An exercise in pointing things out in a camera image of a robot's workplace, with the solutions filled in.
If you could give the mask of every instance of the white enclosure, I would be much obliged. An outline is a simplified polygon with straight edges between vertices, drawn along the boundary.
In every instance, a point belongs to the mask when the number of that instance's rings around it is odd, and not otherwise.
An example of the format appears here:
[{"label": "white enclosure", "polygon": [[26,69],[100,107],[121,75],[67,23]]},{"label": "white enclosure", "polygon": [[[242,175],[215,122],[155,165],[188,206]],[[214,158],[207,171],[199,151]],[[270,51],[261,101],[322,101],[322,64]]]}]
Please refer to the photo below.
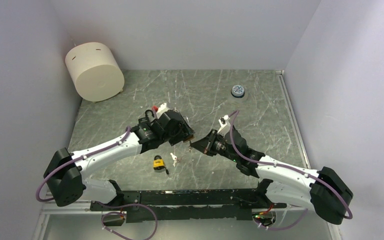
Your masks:
[{"label": "white enclosure", "polygon": [[384,0],[0,1],[0,239],[33,235],[80,102],[64,57],[87,42],[121,69],[285,70],[309,161],[354,193],[343,239],[384,239]]}]

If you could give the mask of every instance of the white bracket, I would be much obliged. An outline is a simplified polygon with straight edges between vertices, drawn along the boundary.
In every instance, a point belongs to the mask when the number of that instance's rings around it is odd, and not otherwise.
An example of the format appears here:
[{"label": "white bracket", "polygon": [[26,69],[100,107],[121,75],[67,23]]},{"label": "white bracket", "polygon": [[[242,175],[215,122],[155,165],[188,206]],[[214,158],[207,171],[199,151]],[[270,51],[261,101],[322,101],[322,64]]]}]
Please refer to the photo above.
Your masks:
[{"label": "white bracket", "polygon": [[220,129],[218,129],[217,133],[222,135],[223,137],[228,134],[231,129],[231,123],[229,122],[229,119],[231,118],[228,115],[224,115],[224,117],[218,120],[218,123],[221,127]]},{"label": "white bracket", "polygon": [[170,110],[170,108],[167,106],[167,103],[163,103],[159,106],[158,111],[156,111],[156,117],[160,118],[163,113],[167,112]]},{"label": "white bracket", "polygon": [[[274,158],[268,155],[263,156],[262,158],[260,158],[259,161],[272,163],[272,165],[260,164],[256,168],[256,172],[259,177],[261,177],[262,179],[271,179],[273,181],[282,183],[286,186],[293,187],[300,193],[306,194],[306,195],[310,194],[309,193],[311,190],[310,184],[313,184],[315,182],[315,180],[312,178],[309,178],[308,175],[309,174],[313,176],[319,175],[317,173],[317,170],[300,168],[291,164],[287,164],[285,162],[275,160]],[[305,174],[303,175],[294,170],[279,166],[281,164],[303,171]]]}]

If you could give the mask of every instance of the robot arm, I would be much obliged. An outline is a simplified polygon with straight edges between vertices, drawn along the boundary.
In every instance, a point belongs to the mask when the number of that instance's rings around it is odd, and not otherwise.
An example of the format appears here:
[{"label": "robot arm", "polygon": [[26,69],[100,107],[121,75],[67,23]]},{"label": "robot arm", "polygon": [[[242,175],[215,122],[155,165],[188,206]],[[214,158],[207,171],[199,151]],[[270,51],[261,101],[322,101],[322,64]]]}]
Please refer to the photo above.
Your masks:
[{"label": "robot arm", "polygon": [[146,110],[145,117],[138,122],[136,126],[128,127],[123,135],[100,145],[72,153],[62,148],[54,154],[44,178],[59,166],[73,162],[46,182],[59,207],[78,199],[118,204],[123,199],[123,192],[117,183],[91,179],[93,172],[120,159],[156,149],[165,142],[173,146],[194,136],[194,131],[182,115],[177,110],[169,109],[165,103],[154,112]]},{"label": "robot arm", "polygon": [[[55,203],[63,207],[82,199],[120,206],[124,194],[117,183],[90,178],[94,171],[120,159],[156,149],[165,142],[173,146],[193,138],[194,131],[178,111],[169,109],[166,104],[155,110],[146,110],[145,117],[140,118],[136,126],[128,127],[125,134],[110,141],[72,153],[66,148],[55,152],[43,175]],[[300,206],[315,211],[327,222],[341,224],[346,218],[345,205],[348,207],[353,193],[332,169],[300,168],[254,150],[248,147],[247,141],[229,119],[228,115],[219,119],[221,127],[218,131],[212,129],[206,137],[190,146],[208,156],[224,156],[235,162],[243,174],[261,178],[254,196],[260,204]]]},{"label": "robot arm", "polygon": [[346,213],[344,204],[328,187],[320,183],[323,181],[331,186],[348,206],[353,193],[335,171],[328,167],[314,170],[293,166],[256,151],[248,147],[247,141],[230,124],[229,119],[228,115],[220,118],[219,130],[212,129],[206,137],[190,146],[208,156],[219,154],[226,157],[235,162],[243,174],[261,178],[256,189],[259,202],[300,206],[316,212],[327,222],[341,224]]}]

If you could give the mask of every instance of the round container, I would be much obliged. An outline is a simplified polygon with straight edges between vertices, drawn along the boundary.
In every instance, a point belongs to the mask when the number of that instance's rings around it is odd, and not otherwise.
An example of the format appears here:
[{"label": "round container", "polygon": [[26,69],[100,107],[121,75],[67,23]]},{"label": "round container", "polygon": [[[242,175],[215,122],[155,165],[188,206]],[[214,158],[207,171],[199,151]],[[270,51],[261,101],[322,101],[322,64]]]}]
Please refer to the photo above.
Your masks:
[{"label": "round container", "polygon": [[88,42],[71,49],[65,65],[78,94],[99,102],[123,91],[125,78],[111,50],[102,43]]},{"label": "round container", "polygon": [[248,93],[242,85],[234,85],[230,90],[230,99],[242,103],[248,98]]}]

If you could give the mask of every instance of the marble surface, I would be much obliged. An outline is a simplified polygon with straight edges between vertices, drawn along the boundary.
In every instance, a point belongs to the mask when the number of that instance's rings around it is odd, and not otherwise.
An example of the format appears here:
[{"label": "marble surface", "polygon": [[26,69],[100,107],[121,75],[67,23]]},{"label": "marble surface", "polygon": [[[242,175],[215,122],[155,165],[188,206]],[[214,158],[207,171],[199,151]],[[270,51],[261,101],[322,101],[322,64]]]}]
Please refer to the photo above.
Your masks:
[{"label": "marble surface", "polygon": [[[69,145],[70,151],[93,147],[121,135],[126,126],[153,105],[167,102],[187,116],[195,140],[218,129],[218,118],[240,110],[235,127],[248,145],[280,161],[303,167],[289,109],[275,71],[270,70],[125,70],[123,92],[102,102],[83,100]],[[230,95],[241,84],[245,102]],[[170,153],[180,158],[173,166]],[[154,172],[153,159],[161,155],[170,172]],[[122,190],[187,190],[255,188],[258,179],[239,172],[235,163],[221,156],[189,151],[187,143],[124,158],[92,175],[116,180]]]}]

